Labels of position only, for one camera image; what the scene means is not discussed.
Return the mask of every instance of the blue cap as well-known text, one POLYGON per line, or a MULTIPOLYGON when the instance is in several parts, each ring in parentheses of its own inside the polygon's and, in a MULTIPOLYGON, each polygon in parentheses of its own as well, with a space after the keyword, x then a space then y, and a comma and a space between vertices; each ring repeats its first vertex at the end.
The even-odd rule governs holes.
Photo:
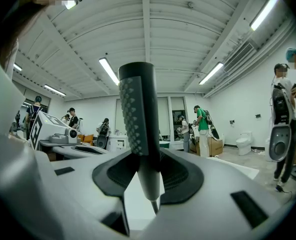
POLYGON ((288 48, 287 51, 286 51, 286 60, 288 62, 291 62, 289 61, 294 55, 296 55, 296 49, 295 48, 288 48))

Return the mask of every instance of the floor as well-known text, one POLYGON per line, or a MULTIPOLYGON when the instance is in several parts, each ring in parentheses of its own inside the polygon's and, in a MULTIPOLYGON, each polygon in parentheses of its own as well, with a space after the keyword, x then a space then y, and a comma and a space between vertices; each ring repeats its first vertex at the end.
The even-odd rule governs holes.
POLYGON ((280 204, 284 204, 288 202, 291 198, 295 198, 296 181, 294 181, 291 176, 288 182, 285 184, 283 190, 285 192, 292 193, 277 192, 275 190, 273 172, 276 168, 276 162, 266 161, 264 155, 254 152, 246 155, 238 155, 238 148, 225 146, 223 148, 223 153, 219 155, 219 158, 237 165, 258 169, 259 173, 254 178, 254 181, 264 186, 267 191, 269 191, 273 196, 277 198, 280 204))

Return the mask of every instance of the white shirt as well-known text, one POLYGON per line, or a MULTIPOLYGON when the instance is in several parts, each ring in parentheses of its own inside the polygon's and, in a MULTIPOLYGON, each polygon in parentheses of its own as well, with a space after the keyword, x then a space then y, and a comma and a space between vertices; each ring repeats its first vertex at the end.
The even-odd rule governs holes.
POLYGON ((189 124, 186 120, 182 120, 182 128, 181 128, 181 133, 185 134, 189 131, 189 124))
MULTIPOLYGON (((277 85, 277 84, 281 84, 284 89, 285 89, 285 92, 286 92, 286 95, 288 97, 288 100, 291 104, 291 89, 292 89, 292 86, 293 84, 291 83, 291 81, 286 78, 286 77, 277 77, 275 80, 274 80, 274 84, 277 85)), ((296 120, 296 116, 295 116, 295 108, 292 106, 292 110, 293 110, 293 119, 296 120)))
MULTIPOLYGON (((98 124, 97 131, 100 129, 100 127, 101 127, 102 124, 103 124, 102 122, 98 124)), ((108 132, 107 132, 107 137, 109 137, 110 131, 111 130, 110 130, 110 127, 109 127, 108 132)))

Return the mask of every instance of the fluorescent light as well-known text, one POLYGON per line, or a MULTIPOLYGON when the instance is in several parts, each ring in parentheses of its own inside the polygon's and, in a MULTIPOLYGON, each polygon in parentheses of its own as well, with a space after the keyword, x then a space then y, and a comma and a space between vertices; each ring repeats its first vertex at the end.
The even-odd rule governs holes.
POLYGON ((116 77, 116 74, 114 74, 110 64, 108 63, 106 58, 101 58, 99 59, 99 63, 101 64, 101 66, 104 68, 104 70, 108 73, 108 75, 111 77, 111 79, 113 80, 113 82, 118 85, 119 84, 119 79, 116 77))
POLYGON ((55 93, 58 93, 58 94, 60 94, 60 95, 62 95, 62 96, 65 96, 65 94, 64 94, 63 92, 60 92, 59 90, 56 90, 56 89, 54 89, 54 88, 48 86, 47 84, 45 84, 44 87, 45 87, 45 88, 48 88, 49 90, 54 91, 55 93))
POLYGON ((255 31, 259 25, 263 22, 263 20, 267 17, 269 12, 272 10, 274 5, 276 4, 278 0, 269 0, 269 2, 266 4, 262 12, 259 14, 259 16, 255 19, 255 21, 250 25, 251 28, 255 31))
POLYGON ((216 72, 221 69, 223 66, 223 64, 221 62, 219 62, 217 64, 217 66, 214 67, 214 69, 212 71, 210 71, 210 73, 208 75, 206 75, 206 77, 204 79, 201 80, 201 82, 199 83, 200 85, 204 84, 205 82, 207 82, 209 80, 210 77, 212 77, 214 74, 216 74, 216 72))
POLYGON ((68 1, 64 1, 64 5, 68 10, 70 10, 72 7, 76 5, 76 2, 74 0, 68 0, 68 1))
POLYGON ((14 63, 13 65, 17 70, 22 71, 22 68, 14 63))

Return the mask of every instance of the air vent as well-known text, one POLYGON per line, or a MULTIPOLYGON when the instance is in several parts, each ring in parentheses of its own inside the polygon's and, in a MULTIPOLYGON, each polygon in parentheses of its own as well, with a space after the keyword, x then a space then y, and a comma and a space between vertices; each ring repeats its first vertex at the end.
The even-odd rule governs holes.
POLYGON ((230 73, 230 71, 232 71, 234 67, 238 66, 254 49, 254 46, 249 41, 246 41, 242 47, 240 47, 240 49, 225 63, 223 70, 226 73, 230 73))

